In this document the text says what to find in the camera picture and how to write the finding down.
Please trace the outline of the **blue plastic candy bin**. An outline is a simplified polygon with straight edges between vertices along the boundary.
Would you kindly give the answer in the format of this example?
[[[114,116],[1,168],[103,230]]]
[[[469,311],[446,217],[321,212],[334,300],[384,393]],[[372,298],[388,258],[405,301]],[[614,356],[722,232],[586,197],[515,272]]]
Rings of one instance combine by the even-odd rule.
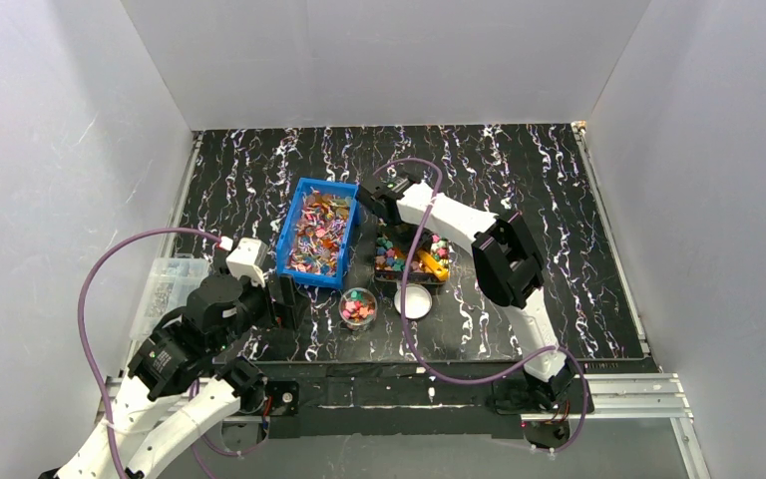
[[[275,247],[275,273],[341,289],[359,225],[357,192],[355,184],[300,179]]]

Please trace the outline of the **square tin of colourful candies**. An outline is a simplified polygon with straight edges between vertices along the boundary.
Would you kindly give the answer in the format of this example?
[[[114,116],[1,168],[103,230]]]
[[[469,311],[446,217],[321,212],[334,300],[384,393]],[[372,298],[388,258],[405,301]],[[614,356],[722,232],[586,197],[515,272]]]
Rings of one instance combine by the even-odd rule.
[[[452,263],[453,244],[444,237],[423,231],[415,252],[408,256],[416,228],[410,225],[387,226],[379,223],[374,251],[374,278],[379,281],[397,282],[404,271],[408,272],[409,281],[426,285],[441,285],[431,274],[424,271],[417,251],[430,252],[436,260],[441,260],[449,269]]]

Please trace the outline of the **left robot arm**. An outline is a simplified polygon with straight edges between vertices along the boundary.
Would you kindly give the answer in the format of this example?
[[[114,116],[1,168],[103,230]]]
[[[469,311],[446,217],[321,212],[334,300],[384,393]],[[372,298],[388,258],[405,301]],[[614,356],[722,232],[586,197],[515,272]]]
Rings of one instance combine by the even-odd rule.
[[[255,326],[297,328],[309,309],[309,298],[287,274],[264,285],[245,276],[208,276],[138,348],[80,450],[43,477],[155,478],[237,413],[260,418],[266,432],[270,413],[294,413],[296,386],[270,384],[243,356],[223,365],[213,360]]]

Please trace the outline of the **white round jar lid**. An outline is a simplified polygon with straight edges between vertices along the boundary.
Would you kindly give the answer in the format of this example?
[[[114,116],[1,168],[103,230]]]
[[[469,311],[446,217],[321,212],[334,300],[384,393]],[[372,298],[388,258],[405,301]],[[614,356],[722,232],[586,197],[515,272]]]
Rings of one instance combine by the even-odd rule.
[[[422,284],[409,283],[406,288],[398,286],[393,303],[399,314],[408,320],[418,320],[431,311],[433,297]]]

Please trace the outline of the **yellow plastic scoop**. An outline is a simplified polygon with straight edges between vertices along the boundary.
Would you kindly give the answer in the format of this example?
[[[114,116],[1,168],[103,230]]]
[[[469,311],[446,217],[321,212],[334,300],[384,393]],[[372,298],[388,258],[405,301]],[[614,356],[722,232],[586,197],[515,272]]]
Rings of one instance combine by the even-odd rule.
[[[449,269],[440,259],[436,260],[430,252],[423,249],[417,251],[417,256],[425,272],[431,274],[437,281],[448,280]]]

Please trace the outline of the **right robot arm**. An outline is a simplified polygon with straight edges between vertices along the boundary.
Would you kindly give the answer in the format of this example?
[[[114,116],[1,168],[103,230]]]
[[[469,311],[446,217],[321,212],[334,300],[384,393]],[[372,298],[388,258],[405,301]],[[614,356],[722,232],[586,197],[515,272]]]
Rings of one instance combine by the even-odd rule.
[[[574,365],[547,313],[546,262],[521,213],[477,210],[412,174],[362,183],[357,200],[388,226],[421,226],[467,251],[481,293],[507,319],[529,360],[522,370],[532,403],[548,409],[564,399]]]

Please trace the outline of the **clear glass jar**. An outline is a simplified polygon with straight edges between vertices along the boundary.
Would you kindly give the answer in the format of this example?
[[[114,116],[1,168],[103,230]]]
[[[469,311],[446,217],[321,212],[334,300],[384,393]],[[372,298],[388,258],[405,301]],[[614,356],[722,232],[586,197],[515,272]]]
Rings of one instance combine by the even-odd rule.
[[[367,329],[376,318],[376,297],[365,288],[350,288],[340,298],[338,313],[343,324],[349,330]]]

